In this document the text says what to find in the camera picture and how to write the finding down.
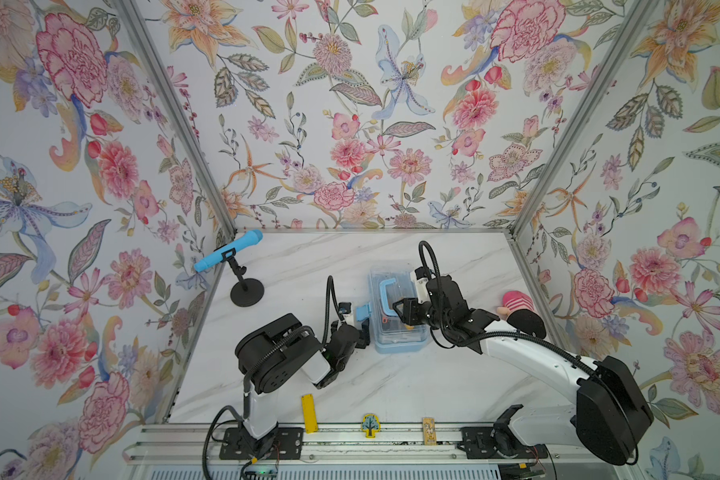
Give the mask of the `light blue plastic toolbox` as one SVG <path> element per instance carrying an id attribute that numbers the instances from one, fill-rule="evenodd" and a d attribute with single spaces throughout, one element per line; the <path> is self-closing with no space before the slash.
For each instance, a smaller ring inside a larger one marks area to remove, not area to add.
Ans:
<path id="1" fill-rule="evenodd" d="M 370 345 L 382 355 L 414 353 L 423 349 L 430 336 L 424 325 L 401 320 L 401 301 L 417 299 L 410 271 L 376 268 L 368 275 L 369 297 L 355 310 L 355 326 L 367 333 Z"/>

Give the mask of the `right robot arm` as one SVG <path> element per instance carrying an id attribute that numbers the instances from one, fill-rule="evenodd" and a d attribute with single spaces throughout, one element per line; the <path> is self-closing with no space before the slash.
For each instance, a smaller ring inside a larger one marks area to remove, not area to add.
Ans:
<path id="1" fill-rule="evenodd" d="M 391 307 L 402 323 L 437 329 L 452 346 L 503 361 L 566 399 L 566 404 L 554 407 L 508 407 L 490 433 L 502 455 L 566 445 L 583 447 L 610 465 L 636 464 L 639 441 L 654 415 L 621 360 L 575 355 L 547 341 L 543 320 L 531 310 L 500 317 L 471 308 L 450 276 L 416 280 L 414 296 Z"/>

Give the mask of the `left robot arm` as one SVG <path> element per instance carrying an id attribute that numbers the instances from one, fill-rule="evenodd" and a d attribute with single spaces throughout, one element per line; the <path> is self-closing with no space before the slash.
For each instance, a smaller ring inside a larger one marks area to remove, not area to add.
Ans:
<path id="1" fill-rule="evenodd" d="M 278 420 L 269 405 L 271 394 L 299 372 L 314 387 L 328 387 L 369 341 L 367 324 L 350 319 L 330 324 L 329 338 L 322 342 L 292 314 L 246 335 L 235 348 L 243 374 L 243 432 L 255 441 L 273 433 Z"/>

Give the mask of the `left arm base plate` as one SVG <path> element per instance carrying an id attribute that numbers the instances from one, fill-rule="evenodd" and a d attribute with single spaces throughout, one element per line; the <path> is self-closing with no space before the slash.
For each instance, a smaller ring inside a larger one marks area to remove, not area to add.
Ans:
<path id="1" fill-rule="evenodd" d="M 302 427 L 275 428 L 261 439 L 255 439 L 245 427 L 230 427 L 224 431 L 220 460 L 248 461 L 299 460 L 304 446 Z"/>

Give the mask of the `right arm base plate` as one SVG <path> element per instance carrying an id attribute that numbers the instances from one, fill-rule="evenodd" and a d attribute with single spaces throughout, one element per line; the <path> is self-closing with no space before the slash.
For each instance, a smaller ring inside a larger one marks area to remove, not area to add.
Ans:
<path id="1" fill-rule="evenodd" d="M 523 444 L 510 430 L 513 416 L 523 408 L 522 404 L 511 405 L 490 426 L 462 427 L 461 441 L 456 448 L 464 452 L 469 460 L 535 460 L 548 458 L 545 445 Z"/>

